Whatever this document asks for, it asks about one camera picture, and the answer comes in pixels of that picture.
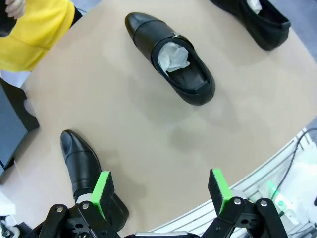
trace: yellow cloth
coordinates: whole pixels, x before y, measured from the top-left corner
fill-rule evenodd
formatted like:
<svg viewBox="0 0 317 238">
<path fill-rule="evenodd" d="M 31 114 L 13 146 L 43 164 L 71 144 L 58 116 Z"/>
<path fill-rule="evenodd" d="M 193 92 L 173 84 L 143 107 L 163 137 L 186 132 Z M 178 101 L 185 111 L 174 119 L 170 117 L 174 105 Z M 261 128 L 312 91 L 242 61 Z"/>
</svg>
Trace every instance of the yellow cloth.
<svg viewBox="0 0 317 238">
<path fill-rule="evenodd" d="M 10 35 L 0 37 L 0 70 L 32 71 L 70 28 L 74 13 L 70 0 L 26 0 Z"/>
</svg>

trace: human hand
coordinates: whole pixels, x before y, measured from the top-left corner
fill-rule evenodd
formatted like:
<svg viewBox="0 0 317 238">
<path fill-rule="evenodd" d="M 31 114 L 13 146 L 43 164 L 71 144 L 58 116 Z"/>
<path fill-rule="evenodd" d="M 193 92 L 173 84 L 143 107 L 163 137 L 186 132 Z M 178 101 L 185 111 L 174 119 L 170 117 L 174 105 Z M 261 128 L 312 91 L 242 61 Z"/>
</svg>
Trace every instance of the human hand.
<svg viewBox="0 0 317 238">
<path fill-rule="evenodd" d="M 18 19 L 23 16 L 25 12 L 25 0 L 5 0 L 7 5 L 5 12 L 8 14 L 8 17 L 13 17 Z"/>
</svg>

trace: beige tabletop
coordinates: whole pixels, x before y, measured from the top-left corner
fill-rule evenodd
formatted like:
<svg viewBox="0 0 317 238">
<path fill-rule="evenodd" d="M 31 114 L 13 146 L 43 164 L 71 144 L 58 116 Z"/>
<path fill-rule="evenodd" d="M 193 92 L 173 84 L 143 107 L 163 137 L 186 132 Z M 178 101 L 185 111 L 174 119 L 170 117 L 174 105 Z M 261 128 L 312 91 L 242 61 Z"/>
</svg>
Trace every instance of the beige tabletop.
<svg viewBox="0 0 317 238">
<path fill-rule="evenodd" d="M 214 98 L 184 102 L 138 51 L 125 16 L 139 11 L 187 37 L 213 74 Z M 24 89 L 41 128 L 2 190 L 31 226 L 56 203 L 73 206 L 59 136 L 83 135 L 130 210 L 122 235 L 147 231 L 210 196 L 209 169 L 231 185 L 266 161 L 317 111 L 317 67 L 297 35 L 263 51 L 208 0 L 105 0 L 39 63 Z"/>
</svg>

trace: black object in hand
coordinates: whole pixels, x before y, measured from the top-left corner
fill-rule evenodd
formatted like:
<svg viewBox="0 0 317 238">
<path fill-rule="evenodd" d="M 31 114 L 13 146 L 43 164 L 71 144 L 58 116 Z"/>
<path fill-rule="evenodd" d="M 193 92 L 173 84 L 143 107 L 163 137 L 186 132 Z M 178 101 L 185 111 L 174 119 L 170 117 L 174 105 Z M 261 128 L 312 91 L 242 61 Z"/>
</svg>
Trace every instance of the black object in hand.
<svg viewBox="0 0 317 238">
<path fill-rule="evenodd" d="M 16 24 L 16 20 L 5 12 L 6 7 L 5 0 L 0 0 L 0 37 L 8 36 Z"/>
</svg>

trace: screw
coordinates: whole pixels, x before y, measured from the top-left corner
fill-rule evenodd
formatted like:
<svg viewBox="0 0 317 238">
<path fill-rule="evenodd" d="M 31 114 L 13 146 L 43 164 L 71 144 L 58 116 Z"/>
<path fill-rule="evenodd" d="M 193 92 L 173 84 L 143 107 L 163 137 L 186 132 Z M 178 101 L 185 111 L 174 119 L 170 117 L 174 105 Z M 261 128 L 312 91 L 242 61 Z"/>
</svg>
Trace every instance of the screw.
<svg viewBox="0 0 317 238">
<path fill-rule="evenodd" d="M 235 198 L 233 200 L 233 203 L 236 204 L 236 205 L 240 205 L 241 204 L 241 200 L 239 198 Z"/>
<path fill-rule="evenodd" d="M 62 210 L 63 210 L 63 207 L 58 207 L 58 208 L 56 209 L 57 212 L 62 212 Z"/>
<path fill-rule="evenodd" d="M 89 203 L 85 202 L 85 203 L 83 204 L 83 208 L 84 208 L 84 209 L 87 209 L 88 207 L 89 207 Z"/>
<path fill-rule="evenodd" d="M 264 201 L 264 200 L 262 200 L 262 201 L 260 202 L 260 204 L 261 204 L 262 207 L 266 207 L 266 206 L 267 206 L 267 202 Z"/>
</svg>

